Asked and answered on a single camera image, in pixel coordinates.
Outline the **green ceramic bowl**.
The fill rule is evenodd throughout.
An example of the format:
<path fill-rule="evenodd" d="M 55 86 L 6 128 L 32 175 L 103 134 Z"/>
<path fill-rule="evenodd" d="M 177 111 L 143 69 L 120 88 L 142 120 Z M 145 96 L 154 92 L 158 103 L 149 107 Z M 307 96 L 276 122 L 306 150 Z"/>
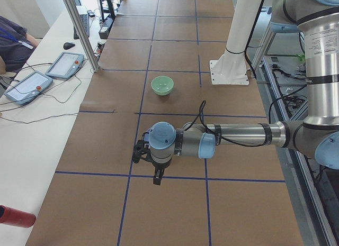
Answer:
<path fill-rule="evenodd" d="M 174 81 L 168 76 L 157 76 L 151 81 L 153 92 L 159 96 L 170 94 L 174 88 Z"/>

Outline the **near teach pendant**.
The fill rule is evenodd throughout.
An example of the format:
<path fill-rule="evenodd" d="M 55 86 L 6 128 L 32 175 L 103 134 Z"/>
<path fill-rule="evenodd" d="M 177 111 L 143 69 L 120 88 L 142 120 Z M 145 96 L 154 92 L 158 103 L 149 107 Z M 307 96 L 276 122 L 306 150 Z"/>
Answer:
<path fill-rule="evenodd" d="M 15 86 L 5 91 L 4 95 L 18 105 L 23 105 L 31 102 L 42 91 L 47 89 L 53 82 L 51 77 L 45 74 L 34 71 Z"/>

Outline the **far teach pendant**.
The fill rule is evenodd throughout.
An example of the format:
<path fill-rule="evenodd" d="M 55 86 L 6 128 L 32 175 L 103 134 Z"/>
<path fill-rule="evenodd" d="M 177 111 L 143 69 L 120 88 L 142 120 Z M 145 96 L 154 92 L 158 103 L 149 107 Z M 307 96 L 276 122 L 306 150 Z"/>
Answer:
<path fill-rule="evenodd" d="M 83 61 L 83 54 L 62 52 L 46 71 L 46 75 L 52 78 L 69 79 L 77 72 Z"/>

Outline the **black keyboard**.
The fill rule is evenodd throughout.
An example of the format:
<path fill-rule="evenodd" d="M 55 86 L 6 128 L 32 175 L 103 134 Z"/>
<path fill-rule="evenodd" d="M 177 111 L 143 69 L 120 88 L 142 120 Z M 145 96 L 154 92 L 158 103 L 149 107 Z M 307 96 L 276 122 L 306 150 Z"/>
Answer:
<path fill-rule="evenodd" d="M 85 14 L 80 14 L 79 15 L 82 26 L 85 30 L 85 33 L 87 34 L 87 36 L 90 36 L 90 24 L 89 24 L 89 15 L 87 13 Z M 76 28 L 74 27 L 74 33 L 73 33 L 73 38 L 75 40 L 79 39 L 79 36 L 77 34 Z"/>

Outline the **aluminium frame post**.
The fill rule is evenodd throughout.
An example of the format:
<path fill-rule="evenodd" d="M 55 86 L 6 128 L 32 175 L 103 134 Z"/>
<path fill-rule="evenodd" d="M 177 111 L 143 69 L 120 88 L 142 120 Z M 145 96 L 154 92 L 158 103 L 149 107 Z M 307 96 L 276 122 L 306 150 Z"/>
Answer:
<path fill-rule="evenodd" d="M 63 0 L 64 5 L 69 13 L 69 16 L 71 18 L 71 21 L 73 25 L 75 26 L 76 32 L 79 36 L 81 45 L 83 47 L 83 50 L 90 62 L 90 65 L 92 67 L 93 72 L 98 72 L 100 66 L 98 64 L 98 61 L 94 55 L 94 52 L 92 50 L 91 43 L 88 39 L 88 36 L 85 32 L 85 29 L 82 25 L 81 19 L 79 17 L 79 13 L 75 4 L 75 0 Z"/>

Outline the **white pedestal column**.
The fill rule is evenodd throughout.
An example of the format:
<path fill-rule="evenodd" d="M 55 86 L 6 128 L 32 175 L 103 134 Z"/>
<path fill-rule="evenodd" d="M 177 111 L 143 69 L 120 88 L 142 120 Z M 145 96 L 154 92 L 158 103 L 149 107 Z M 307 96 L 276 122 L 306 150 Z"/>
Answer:
<path fill-rule="evenodd" d="M 224 54 L 210 61 L 213 85 L 248 85 L 246 47 L 264 0 L 237 0 Z"/>

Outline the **black computer mouse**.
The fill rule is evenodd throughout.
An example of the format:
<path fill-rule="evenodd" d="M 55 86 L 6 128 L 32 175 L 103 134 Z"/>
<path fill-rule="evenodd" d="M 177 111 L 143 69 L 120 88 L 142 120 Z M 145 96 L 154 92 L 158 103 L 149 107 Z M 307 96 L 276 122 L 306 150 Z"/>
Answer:
<path fill-rule="evenodd" d="M 69 50 L 70 48 L 72 48 L 72 47 L 74 47 L 75 46 L 75 43 L 73 43 L 73 42 L 65 42 L 64 44 L 63 44 L 63 49 L 64 50 Z"/>

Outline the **seated person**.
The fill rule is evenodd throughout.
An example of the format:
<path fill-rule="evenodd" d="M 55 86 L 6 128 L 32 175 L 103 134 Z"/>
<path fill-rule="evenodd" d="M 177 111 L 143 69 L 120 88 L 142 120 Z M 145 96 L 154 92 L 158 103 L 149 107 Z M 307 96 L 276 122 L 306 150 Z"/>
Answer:
<path fill-rule="evenodd" d="M 18 73 L 39 43 L 26 28 L 1 16 L 1 74 Z"/>

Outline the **teach pendant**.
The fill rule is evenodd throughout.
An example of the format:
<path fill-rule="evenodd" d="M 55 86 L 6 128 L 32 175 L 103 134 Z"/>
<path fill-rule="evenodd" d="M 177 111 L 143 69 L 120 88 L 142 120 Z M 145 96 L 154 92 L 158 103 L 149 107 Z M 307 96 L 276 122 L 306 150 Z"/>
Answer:
<path fill-rule="evenodd" d="M 23 105 L 31 102 L 42 91 L 47 89 L 53 82 L 51 77 L 45 74 L 34 71 L 15 86 L 5 91 L 4 95 L 18 105 Z"/>
<path fill-rule="evenodd" d="M 83 54 L 62 52 L 46 71 L 46 75 L 52 78 L 69 79 L 77 72 L 83 61 Z"/>

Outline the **red cylinder bottle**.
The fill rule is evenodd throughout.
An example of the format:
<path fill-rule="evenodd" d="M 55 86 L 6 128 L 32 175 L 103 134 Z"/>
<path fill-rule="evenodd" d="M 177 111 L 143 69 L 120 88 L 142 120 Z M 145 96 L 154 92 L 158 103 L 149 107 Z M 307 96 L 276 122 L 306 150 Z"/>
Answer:
<path fill-rule="evenodd" d="M 34 214 L 1 205 L 1 224 L 29 228 L 35 221 Z"/>

